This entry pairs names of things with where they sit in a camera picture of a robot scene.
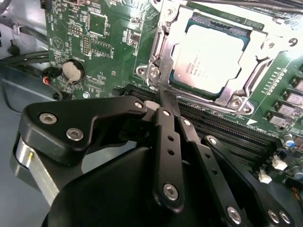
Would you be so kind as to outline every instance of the cpu socket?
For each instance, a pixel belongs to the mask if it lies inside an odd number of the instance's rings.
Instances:
[[[222,113],[250,115],[250,97],[274,59],[292,47],[296,32],[283,20],[236,6],[196,3],[234,17],[222,18],[187,1],[152,0],[160,19],[150,60],[136,73],[151,89],[165,88],[178,99]],[[255,25],[234,19],[248,18]]]

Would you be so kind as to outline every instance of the chip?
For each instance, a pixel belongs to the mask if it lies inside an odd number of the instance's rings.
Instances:
[[[182,43],[174,79],[218,94],[240,70],[243,40],[214,29],[192,25]]]
[[[284,116],[282,116],[278,113],[275,113],[273,111],[270,112],[267,119],[270,123],[277,125],[277,126],[282,126],[286,122],[286,119]]]
[[[294,85],[294,88],[299,91],[303,91],[303,79],[298,79]]]
[[[276,110],[280,114],[291,116],[294,113],[295,108],[291,104],[279,101],[276,105]]]
[[[287,92],[285,101],[295,105],[300,105],[303,102],[303,95],[295,91]]]

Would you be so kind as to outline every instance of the screw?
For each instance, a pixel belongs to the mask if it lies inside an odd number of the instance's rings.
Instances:
[[[163,113],[166,115],[166,116],[170,116],[170,113],[166,110],[163,110]]]
[[[280,211],[280,216],[287,224],[290,224],[288,216],[283,211]]]
[[[243,111],[248,114],[251,112],[251,109],[249,107],[245,107]]]
[[[232,101],[231,101],[231,105],[234,106],[234,107],[238,107],[242,104],[242,100],[241,99],[238,99],[238,98],[234,98]]]
[[[269,43],[268,44],[268,47],[271,49],[271,48],[273,48],[275,46],[275,43]]]
[[[39,116],[39,119],[44,124],[55,124],[57,122],[56,116],[51,113],[43,113]]]
[[[279,223],[279,218],[278,216],[272,211],[272,210],[268,210],[268,215],[270,216],[270,218],[275,222],[275,223]]]
[[[163,192],[169,200],[175,201],[178,198],[177,189],[169,183],[164,185]]]
[[[138,74],[143,75],[144,74],[144,69],[138,69]]]
[[[83,139],[83,132],[80,129],[71,128],[66,131],[66,136],[70,140],[80,141]]]
[[[135,102],[134,105],[137,106],[138,108],[143,108],[141,103]]]
[[[176,12],[176,9],[173,7],[167,9],[166,12],[164,13],[164,17],[167,20],[173,20],[173,19],[175,19],[176,16],[177,16],[177,12]]]
[[[234,207],[228,207],[227,213],[234,223],[237,225],[241,224],[241,216]]]
[[[183,120],[183,122],[187,125],[187,126],[190,126],[190,122],[188,120]]]
[[[210,138],[209,141],[210,141],[212,144],[217,145],[217,141],[216,141],[215,139]]]
[[[156,72],[151,72],[151,76],[152,76],[153,78],[155,78],[155,77],[157,77],[157,73],[156,73]]]
[[[298,44],[298,39],[297,38],[292,38],[288,41],[289,46],[293,47],[296,46]]]
[[[83,92],[83,98],[89,98],[90,97],[90,93],[88,93],[87,91]]]

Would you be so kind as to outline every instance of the white connector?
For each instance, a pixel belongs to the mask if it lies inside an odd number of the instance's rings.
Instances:
[[[259,173],[259,181],[261,183],[269,184],[273,179],[271,179],[270,176],[268,176],[263,169],[260,169]]]
[[[282,161],[277,155],[274,155],[274,159],[272,160],[272,166],[277,170],[285,170],[287,168],[287,164]]]

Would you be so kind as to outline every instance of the black cable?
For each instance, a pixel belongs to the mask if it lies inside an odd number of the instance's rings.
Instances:
[[[36,30],[30,28],[30,27],[21,27],[20,28],[20,32],[24,33],[24,34],[27,34],[27,35],[30,35],[34,38],[36,38],[37,40],[41,41],[42,43],[48,45],[48,41],[47,41],[47,38],[45,35],[37,32]]]
[[[26,53],[18,56],[12,56],[8,58],[3,58],[0,60],[0,65],[14,64],[16,62],[24,61],[25,59],[48,57],[48,51],[39,51],[33,53]]]
[[[4,17],[0,17],[0,24],[3,24],[6,27],[9,27],[11,29],[14,28],[14,23],[10,22],[9,20],[7,20]],[[48,45],[47,37],[30,27],[23,26],[20,28],[20,32],[27,34],[27,35],[31,35],[31,36],[35,37],[36,39],[38,39],[39,41],[43,42],[44,44]]]
[[[22,112],[17,111],[17,110],[15,110],[13,107],[11,107],[11,105],[10,105],[10,103],[9,103],[8,96],[7,96],[6,92],[5,92],[5,87],[4,87],[4,82],[3,82],[3,80],[2,80],[2,84],[1,84],[1,91],[2,91],[2,96],[3,96],[3,99],[4,99],[4,103],[5,103],[5,105],[7,106],[7,108],[8,108],[11,112],[13,112],[14,114],[16,114],[16,115],[21,115]]]
[[[256,7],[256,8],[270,9],[273,11],[284,12],[284,13],[303,14],[303,8],[275,6],[268,3],[256,2],[256,1],[242,1],[242,0],[194,0],[194,1],[204,2],[204,3],[244,6],[244,7]]]
[[[62,101],[63,100],[62,92],[55,85],[49,84],[48,86],[59,95],[58,101]]]
[[[3,0],[3,2],[0,4],[0,15],[6,11],[10,3],[11,0]]]
[[[49,57],[41,57],[41,58],[31,58],[24,59],[23,61],[18,61],[9,65],[23,65],[23,64],[37,64],[37,63],[46,63],[49,62]]]

